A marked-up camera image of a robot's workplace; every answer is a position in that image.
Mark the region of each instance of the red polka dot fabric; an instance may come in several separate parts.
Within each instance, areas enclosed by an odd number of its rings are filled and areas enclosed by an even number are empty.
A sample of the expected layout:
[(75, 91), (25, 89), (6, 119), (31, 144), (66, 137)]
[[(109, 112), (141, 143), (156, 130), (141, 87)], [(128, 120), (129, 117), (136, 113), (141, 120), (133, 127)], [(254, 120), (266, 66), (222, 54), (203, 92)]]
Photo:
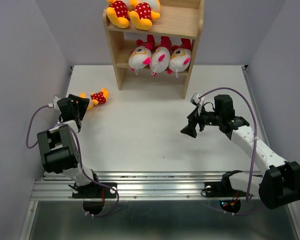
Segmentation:
[(107, 99), (104, 97), (104, 93), (102, 91), (92, 94), (91, 99), (97, 100), (99, 104), (105, 104), (107, 102)]
[(116, 16), (118, 18), (128, 18), (128, 8), (123, 1), (115, 1), (110, 5), (110, 7), (115, 10)]
[(140, 19), (150, 19), (151, 18), (151, 7), (148, 3), (142, 2), (135, 6), (134, 11), (138, 13)]

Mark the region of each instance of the stuffed toy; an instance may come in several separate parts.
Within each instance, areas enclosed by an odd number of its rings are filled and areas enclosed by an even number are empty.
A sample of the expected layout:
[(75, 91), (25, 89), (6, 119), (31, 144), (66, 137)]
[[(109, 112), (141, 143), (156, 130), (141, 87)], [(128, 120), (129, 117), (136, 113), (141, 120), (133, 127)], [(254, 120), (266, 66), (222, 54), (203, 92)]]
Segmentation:
[(133, 7), (130, 12), (131, 22), (139, 30), (150, 30), (152, 21), (160, 18), (159, 0), (130, 0), (130, 5)]
[(137, 48), (131, 52), (129, 57), (129, 66), (135, 74), (138, 74), (139, 69), (143, 69), (145, 66), (151, 63), (152, 51), (156, 45), (153, 35), (147, 35), (147, 42), (137, 40)]
[(172, 43), (168, 36), (161, 37), (161, 44), (155, 49), (152, 54), (150, 68), (152, 75), (156, 76), (158, 73), (162, 73), (168, 68), (170, 62), (170, 53), (172, 49)]
[(83, 92), (79, 95), (80, 98), (90, 99), (87, 110), (90, 110), (95, 105), (105, 104), (107, 102), (109, 92), (106, 88), (102, 88), (100, 92), (92, 93), (91, 95)]
[(106, 9), (106, 15), (110, 22), (121, 29), (126, 29), (129, 25), (129, 15), (133, 7), (130, 0), (107, 0), (110, 6)]
[(181, 39), (182, 44), (180, 46), (172, 47), (172, 55), (170, 58), (168, 74), (175, 72), (175, 76), (178, 78), (178, 73), (186, 70), (191, 61), (191, 41), (190, 39)]

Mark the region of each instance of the wooden shelf board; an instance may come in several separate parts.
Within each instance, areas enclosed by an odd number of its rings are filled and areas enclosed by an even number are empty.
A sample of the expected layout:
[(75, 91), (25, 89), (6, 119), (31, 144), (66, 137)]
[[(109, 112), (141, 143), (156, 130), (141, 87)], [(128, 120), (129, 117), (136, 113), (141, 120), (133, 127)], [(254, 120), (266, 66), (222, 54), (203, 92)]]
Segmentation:
[(126, 29), (114, 26), (111, 22), (107, 28), (109, 31), (126, 33), (153, 34), (160, 36), (196, 39), (199, 30), (199, 9), (161, 6), (161, 17), (153, 22), (149, 31), (138, 30), (133, 23)]
[[(128, 64), (128, 60), (131, 55), (131, 51), (134, 50), (136, 47), (137, 47), (137, 44), (136, 44), (135, 40), (125, 40), (122, 48), (120, 49), (120, 51), (116, 57), (115, 66), (118, 68), (129, 69), (130, 66)], [(187, 68), (183, 72), (178, 72), (178, 74), (181, 76), (188, 75), (188, 73), (189, 73), (189, 68)]]

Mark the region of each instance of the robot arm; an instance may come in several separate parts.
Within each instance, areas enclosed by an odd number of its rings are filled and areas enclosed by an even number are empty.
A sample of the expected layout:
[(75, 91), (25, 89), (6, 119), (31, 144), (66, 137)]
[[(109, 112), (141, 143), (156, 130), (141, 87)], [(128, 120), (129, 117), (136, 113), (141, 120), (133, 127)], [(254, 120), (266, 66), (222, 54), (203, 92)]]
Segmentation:
[[(252, 157), (254, 146), (254, 131), (249, 123), (235, 115), (233, 101), (229, 95), (214, 97), (213, 112), (205, 110), (204, 98), (195, 93), (191, 102), (196, 106), (188, 116), (188, 125), (181, 130), (193, 138), (197, 137), (196, 126), (200, 132), (205, 126), (218, 126), (232, 142), (237, 144), (249, 157)], [(269, 209), (300, 200), (300, 165), (288, 162), (277, 155), (260, 138), (256, 138), (254, 163), (261, 171), (262, 177), (253, 176), (250, 193), (260, 197)], [(246, 192), (249, 175), (239, 170), (227, 172), (221, 182), (205, 183), (211, 189), (206, 191), (207, 197), (231, 197), (236, 191)]]
[(60, 111), (58, 124), (37, 134), (41, 162), (46, 172), (63, 174), (71, 178), (77, 192), (91, 184), (86, 174), (98, 182), (97, 176), (90, 169), (80, 164), (79, 152), (71, 129), (81, 131), (83, 120), (90, 100), (72, 94), (64, 98), (53, 98), (53, 107)]

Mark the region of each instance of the gray wall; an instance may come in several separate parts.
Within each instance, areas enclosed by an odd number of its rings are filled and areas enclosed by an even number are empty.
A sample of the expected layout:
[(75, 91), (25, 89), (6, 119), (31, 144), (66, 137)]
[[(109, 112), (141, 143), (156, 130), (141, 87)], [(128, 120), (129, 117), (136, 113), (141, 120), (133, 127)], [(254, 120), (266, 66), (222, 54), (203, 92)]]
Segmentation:
[[(106, 0), (36, 0), (71, 65), (110, 64)], [(205, 0), (197, 64), (249, 64), (285, 0)]]
[(300, 163), (300, 0), (286, 1), (248, 75), (272, 148)]
[[(27, 150), (32, 113), (67, 86), (69, 66), (35, 0), (0, 0), (0, 240), (19, 239), (35, 178), (38, 148)], [(54, 110), (35, 119), (36, 133)]]

